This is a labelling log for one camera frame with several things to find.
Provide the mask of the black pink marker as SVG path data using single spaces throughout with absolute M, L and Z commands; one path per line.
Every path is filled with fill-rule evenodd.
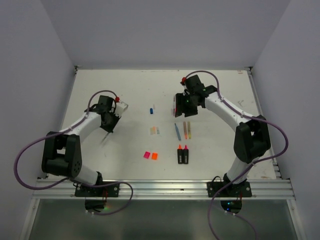
M 189 148 L 187 145 L 183 149 L 183 163 L 186 165 L 189 163 Z

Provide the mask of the yellow highlighter pen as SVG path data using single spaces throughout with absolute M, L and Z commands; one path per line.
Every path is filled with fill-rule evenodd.
M 190 121 L 187 122 L 187 135 L 188 135 L 188 139 L 191 139 L 192 133 L 191 133 L 191 122 Z

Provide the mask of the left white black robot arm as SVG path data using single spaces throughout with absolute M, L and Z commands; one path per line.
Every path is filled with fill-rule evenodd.
M 104 190 L 101 173 L 84 165 L 81 144 L 99 128 L 112 133 L 128 107 L 118 97 L 101 95 L 96 104 L 88 104 L 74 125 L 59 132 L 49 132 L 44 143 L 42 171 L 86 185 L 92 196 L 101 195 Z

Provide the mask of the light blue highlighter pen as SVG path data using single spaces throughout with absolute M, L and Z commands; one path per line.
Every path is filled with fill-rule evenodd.
M 176 132 L 176 135 L 177 135 L 177 139 L 179 141 L 181 141 L 182 139 L 181 139 L 180 131 L 179 131 L 179 128 L 178 128 L 176 123 L 174 123 L 174 128 L 175 128 L 175 132 Z

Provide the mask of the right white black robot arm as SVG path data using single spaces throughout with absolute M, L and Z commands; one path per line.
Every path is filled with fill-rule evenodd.
M 191 117 L 202 107 L 222 119 L 235 133 L 233 151 L 235 160 L 225 174 L 223 192 L 235 196 L 241 190 L 241 183 L 247 179 L 245 169 L 259 160 L 270 148 L 270 135 L 266 119 L 253 116 L 225 99 L 217 86 L 205 86 L 198 75 L 183 77 L 182 93 L 173 98 L 173 116 Z

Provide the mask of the orange highlighter pen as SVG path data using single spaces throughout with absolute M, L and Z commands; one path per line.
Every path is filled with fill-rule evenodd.
M 184 131 L 184 138 L 187 140 L 188 139 L 188 130 L 187 130 L 187 123 L 185 121 L 183 122 L 183 131 Z

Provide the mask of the bright orange marker cap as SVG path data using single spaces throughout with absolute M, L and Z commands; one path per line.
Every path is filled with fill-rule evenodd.
M 158 153 L 157 152 L 153 152 L 151 155 L 151 159 L 152 160 L 157 160 L 158 159 Z

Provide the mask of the pink marker cap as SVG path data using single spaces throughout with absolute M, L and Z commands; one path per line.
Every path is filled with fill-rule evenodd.
M 149 159 L 150 155 L 151 155 L 151 153 L 150 153 L 149 151 L 146 151 L 146 152 L 144 153 L 143 157 L 144 157 L 145 159 Z

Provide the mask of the black orange marker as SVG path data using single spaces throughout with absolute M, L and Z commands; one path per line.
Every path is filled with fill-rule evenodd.
M 179 145 L 177 149 L 177 161 L 178 164 L 183 164 L 183 149 L 181 145 Z

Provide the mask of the white blue marker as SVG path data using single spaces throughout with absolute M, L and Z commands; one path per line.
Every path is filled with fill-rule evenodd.
M 176 114 L 176 97 L 173 97 L 173 102 L 172 102 L 172 114 L 175 116 Z

